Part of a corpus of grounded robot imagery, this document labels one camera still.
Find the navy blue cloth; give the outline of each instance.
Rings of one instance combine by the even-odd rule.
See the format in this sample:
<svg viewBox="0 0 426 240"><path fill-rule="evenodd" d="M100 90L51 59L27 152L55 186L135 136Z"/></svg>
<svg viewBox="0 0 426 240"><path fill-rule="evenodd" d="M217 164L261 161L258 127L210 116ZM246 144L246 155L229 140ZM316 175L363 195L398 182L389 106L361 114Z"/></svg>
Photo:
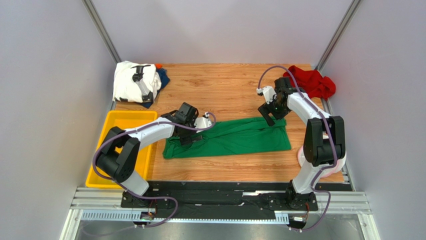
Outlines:
<svg viewBox="0 0 426 240"><path fill-rule="evenodd" d="M165 88L167 86L167 84L169 84L170 82L170 78L167 76L166 74L167 70L164 68L160 68L157 69L157 73L160 77L160 81L161 81L161 88L160 90L157 91L157 98L160 94L161 89ZM142 105L143 107L149 109L151 107L153 103L152 102L144 102L144 103L140 103L140 105Z"/></svg>

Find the white wall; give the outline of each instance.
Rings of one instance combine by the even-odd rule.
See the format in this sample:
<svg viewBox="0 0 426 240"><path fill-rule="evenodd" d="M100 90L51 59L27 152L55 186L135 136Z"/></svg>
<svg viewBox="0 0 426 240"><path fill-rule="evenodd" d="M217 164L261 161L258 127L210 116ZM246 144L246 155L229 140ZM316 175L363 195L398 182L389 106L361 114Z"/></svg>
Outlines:
<svg viewBox="0 0 426 240"><path fill-rule="evenodd" d="M391 2L361 3L323 74L381 238L424 239L426 1Z"/></svg>
<svg viewBox="0 0 426 240"><path fill-rule="evenodd" d="M111 102L83 3L0 3L0 239L58 239Z"/></svg>
<svg viewBox="0 0 426 240"><path fill-rule="evenodd" d="M351 0L94 0L122 60L317 64Z"/></svg>

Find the yellow bin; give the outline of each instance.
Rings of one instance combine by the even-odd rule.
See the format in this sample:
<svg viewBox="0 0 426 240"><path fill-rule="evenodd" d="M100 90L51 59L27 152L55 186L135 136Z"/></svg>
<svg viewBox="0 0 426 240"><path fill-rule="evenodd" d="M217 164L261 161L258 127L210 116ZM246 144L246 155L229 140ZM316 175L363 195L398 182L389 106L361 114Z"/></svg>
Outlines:
<svg viewBox="0 0 426 240"><path fill-rule="evenodd" d="M112 127L119 127L121 129L135 128L144 124L148 124L157 119L156 111L122 111L113 110L108 112L105 123L103 124L102 133L100 134L99 141L97 142L97 148L99 148L104 141L105 136ZM136 166L134 169L138 172L143 179L147 179L148 171L150 168L152 144L148 145L144 149L140 150L137 154ZM104 171L99 169L99 172L106 175ZM111 180L103 179L96 175L93 168L90 167L89 174L86 179L86 187L88 188L99 188L99 189L119 189L119 185Z"/></svg>

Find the wooden surface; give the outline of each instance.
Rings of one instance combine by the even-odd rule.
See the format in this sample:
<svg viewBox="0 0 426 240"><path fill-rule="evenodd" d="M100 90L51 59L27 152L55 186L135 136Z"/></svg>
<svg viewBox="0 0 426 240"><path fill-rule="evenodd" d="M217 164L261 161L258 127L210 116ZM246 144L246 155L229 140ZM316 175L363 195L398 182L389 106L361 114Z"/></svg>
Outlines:
<svg viewBox="0 0 426 240"><path fill-rule="evenodd" d="M170 83L161 90L149 110L158 115L179 109L183 102L200 113L212 112L218 121L261 117L258 107L265 102L256 88L262 73L273 64L163 64ZM309 64L298 64L310 70ZM262 86L273 86L283 70L270 70ZM322 107L320 99L314 102ZM118 102L116 110L146 110L136 103ZM165 140L154 144L148 179L182 181L288 182L300 171L297 152L305 137L305 125L291 112L285 117L291 150L243 155L176 158L165 160ZM341 172L322 182L343 182Z"/></svg>

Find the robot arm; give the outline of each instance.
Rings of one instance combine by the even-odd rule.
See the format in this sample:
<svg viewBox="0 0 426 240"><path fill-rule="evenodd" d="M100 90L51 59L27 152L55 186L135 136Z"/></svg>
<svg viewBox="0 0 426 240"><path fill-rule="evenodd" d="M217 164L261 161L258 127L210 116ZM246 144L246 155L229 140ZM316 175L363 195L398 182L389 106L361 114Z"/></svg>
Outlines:
<svg viewBox="0 0 426 240"><path fill-rule="evenodd" d="M306 156L306 162L303 164L299 174L291 181L287 189L287 205L292 208L304 207L305 203L313 198L311 183L316 174L326 166L333 165L334 158L329 139L323 139L326 129L321 120L321 112L327 120L330 128L331 137L334 141L337 158L345 156L345 126L343 118L340 116L331 116L319 107L313 109L307 103L314 104L308 95L302 89L301 97L297 90L290 84L288 77L280 77L275 80L275 88L266 86L257 89L257 94L264 96L266 103L258 108L259 112L265 118L269 126L275 124L270 114L276 120L284 118L289 112L295 112L305 123L306 132L303 142L303 153ZM315 185L321 176L314 180Z"/></svg>
<svg viewBox="0 0 426 240"><path fill-rule="evenodd" d="M128 129L111 128L103 140L104 143L119 134L125 132L130 134L124 134L103 147L95 164L113 181L142 196L149 185L135 171L139 151L161 139L173 136L179 137L182 145L192 144L202 139L201 135L198 137L193 135L211 125L212 122L208 119L207 113L198 117L198 110L184 102L179 110L164 114L154 122ZM121 152L118 153L116 148L122 148Z"/></svg>

